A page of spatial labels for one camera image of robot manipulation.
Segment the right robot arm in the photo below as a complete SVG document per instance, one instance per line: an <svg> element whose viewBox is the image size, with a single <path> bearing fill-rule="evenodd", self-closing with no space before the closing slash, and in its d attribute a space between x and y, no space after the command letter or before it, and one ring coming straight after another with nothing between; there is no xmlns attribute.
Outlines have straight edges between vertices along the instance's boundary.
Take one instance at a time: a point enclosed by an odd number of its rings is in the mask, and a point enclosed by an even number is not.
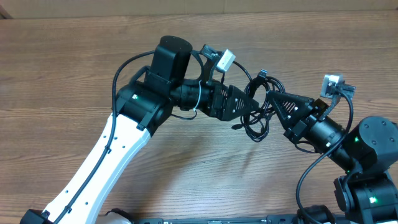
<svg viewBox="0 0 398 224"><path fill-rule="evenodd" d="M267 99L284 128L284 136L297 144L305 139L321 157L329 157L345 171L334 180L335 197L345 218L355 223L397 221L397 187L389 175L397 162L397 124L380 116L368 116L347 128L329 118L340 98L323 100L269 91Z"/></svg>

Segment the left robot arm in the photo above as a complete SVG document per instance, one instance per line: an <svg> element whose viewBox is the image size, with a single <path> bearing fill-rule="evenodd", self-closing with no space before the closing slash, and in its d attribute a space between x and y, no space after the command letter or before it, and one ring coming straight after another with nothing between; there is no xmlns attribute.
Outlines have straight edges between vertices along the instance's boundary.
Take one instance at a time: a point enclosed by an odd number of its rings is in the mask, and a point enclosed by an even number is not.
<svg viewBox="0 0 398 224"><path fill-rule="evenodd" d="M22 223L94 223L111 189L133 157L172 115L175 107L221 121L249 115L258 102L215 80L235 56L208 45L200 51L166 35L151 51L152 63L112 89L112 112L101 137L67 186L43 209L26 211Z"/></svg>

